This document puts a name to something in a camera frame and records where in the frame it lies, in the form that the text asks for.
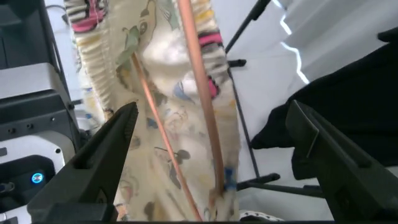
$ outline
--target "black cloth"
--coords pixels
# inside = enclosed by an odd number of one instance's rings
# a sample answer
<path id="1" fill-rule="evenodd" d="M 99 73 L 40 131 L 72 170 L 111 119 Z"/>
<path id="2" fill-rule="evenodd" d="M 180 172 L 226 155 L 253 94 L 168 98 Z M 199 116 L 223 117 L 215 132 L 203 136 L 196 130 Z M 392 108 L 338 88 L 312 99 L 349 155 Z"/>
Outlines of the black cloth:
<path id="1" fill-rule="evenodd" d="M 311 82 L 274 108 L 251 141 L 253 149 L 294 147 L 285 119 L 290 102 L 297 100 L 312 107 L 382 165 L 398 165 L 398 29 L 378 37 L 390 43 Z M 296 179 L 315 176 L 296 152 L 292 168 Z"/>

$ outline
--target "blue power button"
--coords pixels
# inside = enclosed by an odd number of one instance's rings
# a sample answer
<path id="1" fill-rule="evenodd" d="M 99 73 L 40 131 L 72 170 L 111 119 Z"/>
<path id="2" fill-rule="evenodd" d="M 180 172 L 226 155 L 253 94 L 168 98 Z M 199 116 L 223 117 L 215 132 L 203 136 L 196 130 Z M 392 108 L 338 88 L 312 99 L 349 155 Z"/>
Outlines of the blue power button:
<path id="1" fill-rule="evenodd" d="M 31 179 L 34 184 L 39 184 L 39 183 L 41 183 L 41 181 L 44 180 L 44 175 L 41 173 L 35 173 L 32 175 Z"/>

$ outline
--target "cartoon print fabric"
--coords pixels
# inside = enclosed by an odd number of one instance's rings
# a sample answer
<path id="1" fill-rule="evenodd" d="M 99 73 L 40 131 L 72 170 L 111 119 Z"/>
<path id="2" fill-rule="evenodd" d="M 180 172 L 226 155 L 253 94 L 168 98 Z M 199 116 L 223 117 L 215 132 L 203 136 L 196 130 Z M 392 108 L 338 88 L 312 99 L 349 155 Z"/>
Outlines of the cartoon print fabric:
<path id="1" fill-rule="evenodd" d="M 118 220 L 195 220 L 132 64 L 141 61 L 174 156 L 204 221 L 239 218 L 234 199 L 240 148 L 232 82 L 208 0 L 191 0 L 208 75 L 230 202 L 211 200 L 214 164 L 176 2 L 65 0 L 88 118 L 100 125 L 122 105 L 139 110 L 115 206 Z"/>

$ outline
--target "copper rod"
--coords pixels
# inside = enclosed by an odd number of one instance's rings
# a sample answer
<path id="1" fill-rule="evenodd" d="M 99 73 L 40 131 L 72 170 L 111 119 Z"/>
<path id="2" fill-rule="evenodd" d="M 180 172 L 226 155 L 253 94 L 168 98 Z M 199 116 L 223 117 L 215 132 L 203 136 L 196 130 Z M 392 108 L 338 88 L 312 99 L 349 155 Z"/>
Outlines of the copper rod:
<path id="1" fill-rule="evenodd" d="M 145 79 L 144 73 L 142 72 L 142 69 L 141 69 L 141 66 L 140 66 L 140 64 L 138 62 L 136 54 L 132 54 L 131 58 L 132 58 L 132 62 L 134 64 L 134 66 L 135 66 L 135 68 L 137 70 L 138 77 L 139 77 L 139 79 L 141 81 L 142 87 L 144 88 L 144 92 L 145 92 L 146 98 L 147 98 L 149 106 L 150 106 L 150 108 L 151 108 L 151 110 L 152 110 L 152 112 L 154 114 L 156 123 L 157 123 L 157 125 L 159 127 L 159 131 L 160 131 L 160 133 L 162 135 L 163 141 L 164 141 L 164 143 L 166 145 L 167 152 L 169 153 L 169 156 L 170 156 L 170 158 L 172 160 L 172 164 L 175 167 L 175 171 L 176 171 L 177 177 L 178 177 L 178 179 L 179 179 L 179 181 L 181 183 L 182 189 L 183 189 L 183 191 L 185 193 L 185 196 L 187 197 L 188 203 L 189 203 L 193 213 L 195 214 L 195 218 L 197 219 L 197 221 L 201 222 L 202 219 L 201 219 L 200 214 L 198 212 L 197 206 L 195 204 L 195 201 L 193 200 L 191 191 L 188 188 L 187 181 L 185 180 L 185 177 L 182 174 L 180 166 L 178 165 L 178 162 L 177 162 L 177 160 L 174 157 L 174 151 L 173 151 L 172 146 L 170 144 L 170 141 L 169 141 L 169 139 L 167 137 L 166 130 L 164 129 L 163 123 L 160 120 L 159 114 L 158 114 L 157 109 L 156 109 L 155 101 L 154 101 L 154 99 L 153 99 L 153 97 L 152 97 L 152 95 L 150 93 L 150 90 L 149 90 L 149 87 L 148 87 L 148 83 L 147 83 L 147 81 Z"/>
<path id="2" fill-rule="evenodd" d="M 195 75 L 201 107 L 205 115 L 211 151 L 213 153 L 216 177 L 216 193 L 218 195 L 222 195 L 224 191 L 223 156 L 221 154 L 220 138 L 218 136 L 213 104 L 211 103 L 208 77 L 206 75 L 205 66 L 203 65 L 203 59 L 201 57 L 200 44 L 190 0 L 178 0 L 178 8 L 180 10 L 185 39 L 187 40 L 187 47 L 193 73 Z"/>

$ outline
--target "light strip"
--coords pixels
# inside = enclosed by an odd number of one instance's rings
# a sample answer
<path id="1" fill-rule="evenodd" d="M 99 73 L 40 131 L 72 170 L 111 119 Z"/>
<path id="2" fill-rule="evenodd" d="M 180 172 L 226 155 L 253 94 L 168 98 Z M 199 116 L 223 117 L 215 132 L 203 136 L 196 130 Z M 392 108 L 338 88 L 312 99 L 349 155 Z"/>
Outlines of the light strip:
<path id="1" fill-rule="evenodd" d="M 278 1 L 278 0 L 272 0 L 272 2 L 279 8 L 286 10 L 285 7 Z M 285 30 L 285 32 L 287 33 L 287 35 L 292 34 L 292 30 L 290 30 L 290 28 L 288 27 L 288 25 L 285 23 L 285 18 L 286 18 L 286 13 L 282 16 L 282 19 L 280 20 L 280 25 L 282 26 L 282 28 Z M 297 59 L 297 69 L 296 72 L 299 75 L 299 77 L 301 78 L 301 80 L 305 83 L 305 84 L 309 84 L 310 80 L 308 80 L 306 78 L 306 76 L 303 74 L 303 72 L 301 71 L 301 66 L 302 66 L 302 61 L 301 61 L 301 56 L 300 56 L 300 52 L 298 49 L 294 48 L 294 47 L 289 47 L 285 42 L 281 42 L 280 44 L 282 44 L 282 46 L 284 46 L 284 48 L 286 50 L 289 50 L 291 52 L 294 52 L 296 54 L 296 59 Z"/>

